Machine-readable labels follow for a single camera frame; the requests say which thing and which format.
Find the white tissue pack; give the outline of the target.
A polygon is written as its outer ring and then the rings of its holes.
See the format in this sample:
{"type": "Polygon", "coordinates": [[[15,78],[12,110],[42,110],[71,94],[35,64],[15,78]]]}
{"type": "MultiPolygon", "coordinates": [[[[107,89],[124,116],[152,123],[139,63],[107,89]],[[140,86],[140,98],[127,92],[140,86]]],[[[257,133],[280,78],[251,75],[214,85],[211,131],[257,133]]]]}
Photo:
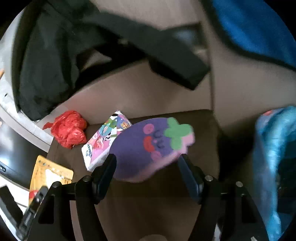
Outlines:
{"type": "Polygon", "coordinates": [[[104,163],[116,137],[131,125],[127,117],[119,110],[109,117],[81,148],[87,171],[92,172],[96,167],[104,163]]]}

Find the blue-lined trash bin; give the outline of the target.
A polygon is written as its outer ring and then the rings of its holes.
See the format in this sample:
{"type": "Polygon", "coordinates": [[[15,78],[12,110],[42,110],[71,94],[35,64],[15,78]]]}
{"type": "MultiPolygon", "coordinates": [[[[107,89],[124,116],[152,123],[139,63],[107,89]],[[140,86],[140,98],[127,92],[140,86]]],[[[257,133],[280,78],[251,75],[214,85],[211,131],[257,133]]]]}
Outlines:
{"type": "Polygon", "coordinates": [[[279,240],[291,221],[278,211],[278,167],[284,158],[295,158],[295,106],[262,114],[255,124],[252,197],[263,219],[269,240],[279,240]]]}

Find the black hanging bag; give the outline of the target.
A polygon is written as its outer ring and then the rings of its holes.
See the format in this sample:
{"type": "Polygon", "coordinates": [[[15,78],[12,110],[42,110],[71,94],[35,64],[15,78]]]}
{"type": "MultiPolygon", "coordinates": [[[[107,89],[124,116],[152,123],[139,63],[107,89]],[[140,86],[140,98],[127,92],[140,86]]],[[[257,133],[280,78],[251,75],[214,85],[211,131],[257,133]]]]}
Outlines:
{"type": "Polygon", "coordinates": [[[159,30],[91,1],[27,1],[11,60],[16,109],[41,120],[92,81],[143,60],[194,90],[210,70],[194,53],[202,41],[199,24],[159,30]]]}

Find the purple eggplant sponge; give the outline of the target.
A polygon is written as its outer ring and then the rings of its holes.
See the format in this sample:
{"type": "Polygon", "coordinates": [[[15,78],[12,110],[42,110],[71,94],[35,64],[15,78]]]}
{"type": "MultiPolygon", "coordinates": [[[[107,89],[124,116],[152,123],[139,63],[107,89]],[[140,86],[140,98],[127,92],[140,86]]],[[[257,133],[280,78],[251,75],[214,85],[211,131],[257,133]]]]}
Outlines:
{"type": "Polygon", "coordinates": [[[176,161],[195,142],[194,129],[175,118],[150,118],[135,123],[114,140],[109,150],[116,157],[113,177],[142,182],[176,161]]]}

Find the yellow snack package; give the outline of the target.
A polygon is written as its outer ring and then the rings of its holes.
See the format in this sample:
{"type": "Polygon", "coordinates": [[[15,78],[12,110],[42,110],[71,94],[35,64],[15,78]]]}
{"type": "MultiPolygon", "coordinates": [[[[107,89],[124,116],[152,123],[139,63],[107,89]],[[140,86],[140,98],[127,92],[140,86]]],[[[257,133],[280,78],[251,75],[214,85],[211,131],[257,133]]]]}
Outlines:
{"type": "Polygon", "coordinates": [[[54,163],[45,157],[37,156],[29,188],[29,204],[42,186],[51,185],[59,181],[63,185],[72,183],[74,172],[66,167],[54,163]]]}

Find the white curved countertop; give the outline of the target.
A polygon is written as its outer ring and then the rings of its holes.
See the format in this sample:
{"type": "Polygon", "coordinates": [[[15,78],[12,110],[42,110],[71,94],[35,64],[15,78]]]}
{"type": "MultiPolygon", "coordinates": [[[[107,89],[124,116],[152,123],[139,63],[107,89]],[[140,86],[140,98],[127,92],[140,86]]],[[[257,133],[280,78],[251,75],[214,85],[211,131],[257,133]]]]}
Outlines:
{"type": "Polygon", "coordinates": [[[1,175],[29,192],[36,158],[46,156],[52,137],[16,109],[12,85],[12,60],[19,13],[1,38],[1,175]]]}

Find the red plastic bag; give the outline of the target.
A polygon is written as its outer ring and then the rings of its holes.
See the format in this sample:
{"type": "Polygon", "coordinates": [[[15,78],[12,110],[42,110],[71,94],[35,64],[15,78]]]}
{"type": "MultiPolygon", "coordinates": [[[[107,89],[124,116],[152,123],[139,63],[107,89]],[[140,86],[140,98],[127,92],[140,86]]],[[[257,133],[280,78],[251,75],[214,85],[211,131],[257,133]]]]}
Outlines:
{"type": "Polygon", "coordinates": [[[72,149],[75,145],[87,142],[84,133],[87,121],[75,110],[68,110],[56,117],[53,123],[44,124],[43,130],[48,128],[54,139],[64,148],[72,149]]]}

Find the blue hanging cloth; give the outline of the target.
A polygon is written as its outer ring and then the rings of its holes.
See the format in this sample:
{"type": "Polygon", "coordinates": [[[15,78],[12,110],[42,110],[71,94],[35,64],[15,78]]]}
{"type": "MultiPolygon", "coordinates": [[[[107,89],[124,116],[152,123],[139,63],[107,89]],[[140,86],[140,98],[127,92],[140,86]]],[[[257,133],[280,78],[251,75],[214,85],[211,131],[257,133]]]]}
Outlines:
{"type": "Polygon", "coordinates": [[[240,55],[295,70],[295,1],[202,1],[221,41],[240,55]]]}

